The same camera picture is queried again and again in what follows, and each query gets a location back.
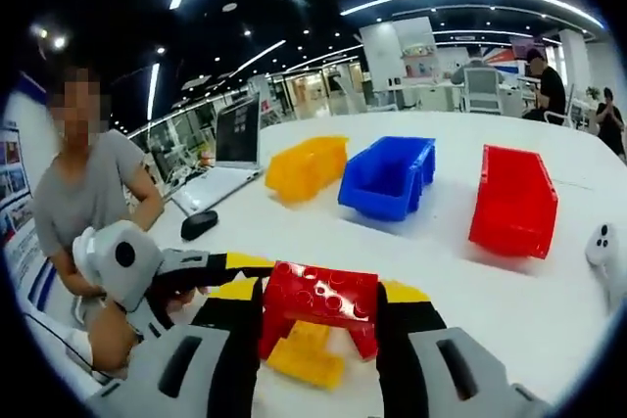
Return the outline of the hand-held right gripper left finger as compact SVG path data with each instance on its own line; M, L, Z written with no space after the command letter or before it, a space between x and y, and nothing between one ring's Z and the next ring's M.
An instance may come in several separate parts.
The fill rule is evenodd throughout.
M212 292L191 324L144 340L127 376L86 401L94 417L251 417L260 369L263 279Z

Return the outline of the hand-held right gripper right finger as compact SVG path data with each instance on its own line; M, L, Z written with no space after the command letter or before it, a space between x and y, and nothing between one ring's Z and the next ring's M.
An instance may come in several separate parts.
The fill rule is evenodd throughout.
M385 417L548 417L550 406L430 302L394 302L377 288L376 369Z

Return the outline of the person's left hand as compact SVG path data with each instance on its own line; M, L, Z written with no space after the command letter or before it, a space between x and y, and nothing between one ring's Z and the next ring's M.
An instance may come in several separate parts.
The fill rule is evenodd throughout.
M197 287L189 291L176 291L168 300L166 305L167 313L174 313L182 310L192 303L197 294L205 295L209 289L207 287Z

